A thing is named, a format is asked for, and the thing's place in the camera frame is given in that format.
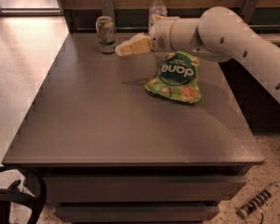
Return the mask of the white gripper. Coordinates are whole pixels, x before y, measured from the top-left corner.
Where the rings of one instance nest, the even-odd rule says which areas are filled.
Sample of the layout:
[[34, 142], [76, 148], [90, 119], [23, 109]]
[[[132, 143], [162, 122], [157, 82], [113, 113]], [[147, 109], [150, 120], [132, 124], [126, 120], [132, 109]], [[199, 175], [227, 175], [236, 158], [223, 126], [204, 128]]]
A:
[[144, 33], [136, 34], [116, 46], [115, 52], [118, 56], [129, 56], [148, 53], [152, 48], [157, 52], [175, 51], [171, 33], [177, 20], [179, 20], [179, 17], [160, 17], [156, 19], [148, 31], [149, 37]]

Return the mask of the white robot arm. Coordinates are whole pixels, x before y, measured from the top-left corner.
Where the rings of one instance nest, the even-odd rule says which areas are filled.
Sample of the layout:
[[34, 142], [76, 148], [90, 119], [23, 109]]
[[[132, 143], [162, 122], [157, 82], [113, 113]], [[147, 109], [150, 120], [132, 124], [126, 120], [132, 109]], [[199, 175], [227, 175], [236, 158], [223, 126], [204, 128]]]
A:
[[212, 7], [199, 19], [157, 15], [147, 35], [135, 35], [116, 46], [119, 56], [152, 50], [183, 50], [218, 63], [234, 59], [280, 104], [280, 48], [228, 8]]

